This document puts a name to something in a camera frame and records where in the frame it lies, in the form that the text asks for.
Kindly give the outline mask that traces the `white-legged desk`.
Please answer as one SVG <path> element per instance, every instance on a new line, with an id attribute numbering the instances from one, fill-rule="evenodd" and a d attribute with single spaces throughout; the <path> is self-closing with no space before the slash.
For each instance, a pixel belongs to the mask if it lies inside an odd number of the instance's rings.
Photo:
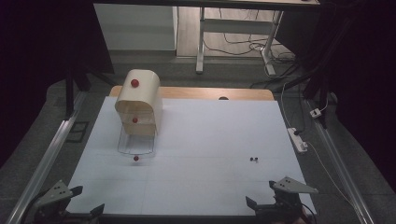
<path id="1" fill-rule="evenodd" d="M 200 8 L 199 42 L 195 68 L 197 74 L 202 74 L 204 71 L 204 34 L 225 33 L 267 35 L 268 40 L 264 49 L 261 50 L 261 56 L 269 74 L 274 75 L 275 70 L 270 64 L 269 50 L 275 39 L 282 13 L 284 11 L 317 11 L 321 8 L 319 0 L 93 0 L 93 2 L 99 4 Z M 210 7 L 273 10 L 275 16 L 272 21 L 206 19 L 205 10 Z"/>

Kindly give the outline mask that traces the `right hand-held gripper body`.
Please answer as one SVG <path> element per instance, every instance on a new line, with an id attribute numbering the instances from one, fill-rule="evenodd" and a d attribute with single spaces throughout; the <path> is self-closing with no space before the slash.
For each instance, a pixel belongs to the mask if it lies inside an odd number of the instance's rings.
<path id="1" fill-rule="evenodd" d="M 254 210 L 255 217 L 263 224 L 312 224 L 312 221 L 316 221 L 312 210 L 312 218 L 304 213 L 305 205 L 300 194 L 318 193 L 317 189 L 285 176 L 276 181 L 274 193 L 274 204 L 257 204 Z"/>

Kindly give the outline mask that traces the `white cabinet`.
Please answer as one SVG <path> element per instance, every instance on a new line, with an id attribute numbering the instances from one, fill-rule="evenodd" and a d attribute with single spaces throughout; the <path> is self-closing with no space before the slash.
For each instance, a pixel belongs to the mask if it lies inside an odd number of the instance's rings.
<path id="1" fill-rule="evenodd" d="M 175 50 L 177 7 L 94 4 L 110 50 Z"/>

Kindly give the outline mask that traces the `wooden table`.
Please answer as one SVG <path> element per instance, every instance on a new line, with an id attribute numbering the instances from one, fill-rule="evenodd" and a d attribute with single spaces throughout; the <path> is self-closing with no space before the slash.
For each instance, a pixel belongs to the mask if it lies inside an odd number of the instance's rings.
<path id="1" fill-rule="evenodd" d="M 172 99 L 211 99 L 226 97 L 228 100 L 274 101 L 269 90 L 261 89 L 227 89 L 227 88 L 196 88 L 196 87 L 159 87 L 163 98 Z"/>

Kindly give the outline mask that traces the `clear drawer with red knob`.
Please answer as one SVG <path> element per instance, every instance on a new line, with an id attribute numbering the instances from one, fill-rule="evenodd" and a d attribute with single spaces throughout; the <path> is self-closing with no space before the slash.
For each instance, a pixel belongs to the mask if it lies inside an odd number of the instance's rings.
<path id="1" fill-rule="evenodd" d="M 154 136 L 128 134 L 121 128 L 118 152 L 138 162 L 155 155 L 154 143 Z"/>

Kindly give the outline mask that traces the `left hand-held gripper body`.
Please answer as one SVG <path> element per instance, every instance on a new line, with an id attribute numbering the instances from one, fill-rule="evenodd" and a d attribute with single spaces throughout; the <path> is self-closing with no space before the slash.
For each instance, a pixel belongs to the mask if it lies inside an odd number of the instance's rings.
<path id="1" fill-rule="evenodd" d="M 74 197 L 70 188 L 59 180 L 34 200 L 29 224 L 92 224 L 91 215 L 77 215 L 66 210 Z"/>

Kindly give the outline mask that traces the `cream mini drawer cabinet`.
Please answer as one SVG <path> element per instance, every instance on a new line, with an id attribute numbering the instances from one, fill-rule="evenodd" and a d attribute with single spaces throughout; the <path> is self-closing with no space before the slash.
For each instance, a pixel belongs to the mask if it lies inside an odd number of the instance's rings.
<path id="1" fill-rule="evenodd" d="M 115 109 L 120 113 L 132 114 L 152 112 L 155 118 L 156 133 L 162 124 L 163 98 L 159 94 L 161 81 L 151 70 L 133 69 L 124 80 Z"/>

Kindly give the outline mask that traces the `white power strip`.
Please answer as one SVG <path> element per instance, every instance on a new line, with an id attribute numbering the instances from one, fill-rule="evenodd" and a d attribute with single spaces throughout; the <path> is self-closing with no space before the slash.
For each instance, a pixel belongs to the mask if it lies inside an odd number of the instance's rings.
<path id="1" fill-rule="evenodd" d="M 293 143 L 296 151 L 300 154 L 306 153 L 308 149 L 308 144 L 302 139 L 300 135 L 293 134 L 296 129 L 288 128 L 287 131 L 290 137 L 290 141 Z"/>

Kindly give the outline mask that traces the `white table cover sheet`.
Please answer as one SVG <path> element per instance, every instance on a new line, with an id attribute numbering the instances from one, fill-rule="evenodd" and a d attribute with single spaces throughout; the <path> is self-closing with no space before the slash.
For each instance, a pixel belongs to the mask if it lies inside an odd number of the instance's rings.
<path id="1" fill-rule="evenodd" d="M 155 155 L 138 162 L 118 152 L 115 103 L 104 100 L 70 181 L 83 187 L 72 213 L 250 216 L 246 196 L 269 204 L 270 180 L 304 179 L 275 101 L 166 99 Z"/>

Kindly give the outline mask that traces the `black metal stand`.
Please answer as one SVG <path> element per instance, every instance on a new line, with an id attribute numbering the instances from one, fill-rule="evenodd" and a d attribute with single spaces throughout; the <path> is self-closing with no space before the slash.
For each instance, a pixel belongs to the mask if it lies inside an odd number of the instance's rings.
<path id="1" fill-rule="evenodd" d="M 111 87 L 117 86 L 118 83 L 106 76 L 103 72 L 98 69 L 94 69 L 87 63 L 75 63 L 70 65 L 66 70 L 65 76 L 65 119 L 69 120 L 75 110 L 75 96 L 74 96 L 74 85 L 77 85 L 80 91 L 88 91 L 92 84 L 88 79 L 88 74 L 92 74 L 100 80 L 104 81 Z"/>

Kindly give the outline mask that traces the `cream drawer with red knob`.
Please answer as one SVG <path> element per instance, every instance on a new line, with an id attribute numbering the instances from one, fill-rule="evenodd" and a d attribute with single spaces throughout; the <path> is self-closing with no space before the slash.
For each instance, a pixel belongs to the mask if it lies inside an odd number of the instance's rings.
<path id="1" fill-rule="evenodd" d="M 129 135 L 153 136 L 156 133 L 156 124 L 152 112 L 120 113 L 123 130 Z"/>

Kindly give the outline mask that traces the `aluminium frame rail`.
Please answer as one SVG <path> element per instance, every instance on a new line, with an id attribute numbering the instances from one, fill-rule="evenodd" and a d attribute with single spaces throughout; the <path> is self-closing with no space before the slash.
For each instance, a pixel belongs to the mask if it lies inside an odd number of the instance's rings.
<path id="1" fill-rule="evenodd" d="M 88 93 L 86 91 L 80 91 L 77 94 L 76 99 L 74 100 L 71 116 L 68 119 L 64 119 L 60 124 L 56 134 L 53 136 L 49 144 L 49 147 L 44 153 L 21 197 L 17 201 L 14 209 L 8 217 L 6 224 L 19 224 L 21 222 L 22 215 L 26 211 L 28 203 L 33 200 L 33 198 L 43 186 L 44 181 L 46 180 L 53 163 L 58 157 L 67 135 L 75 123 L 75 120 L 87 95 Z"/>
<path id="2" fill-rule="evenodd" d="M 330 132 L 322 126 L 318 119 L 314 119 L 312 116 L 309 116 L 309 118 L 311 118 L 318 131 L 318 135 L 327 150 L 334 170 L 338 174 L 340 182 L 344 187 L 345 195 L 348 197 L 347 200 L 351 203 L 351 206 L 355 210 L 360 223 L 375 224 L 371 211 L 368 208 L 367 203 L 364 201 L 361 192 L 355 184 L 350 172 L 348 171 L 347 166 L 342 159 L 342 156 L 336 144 L 334 143 Z"/>

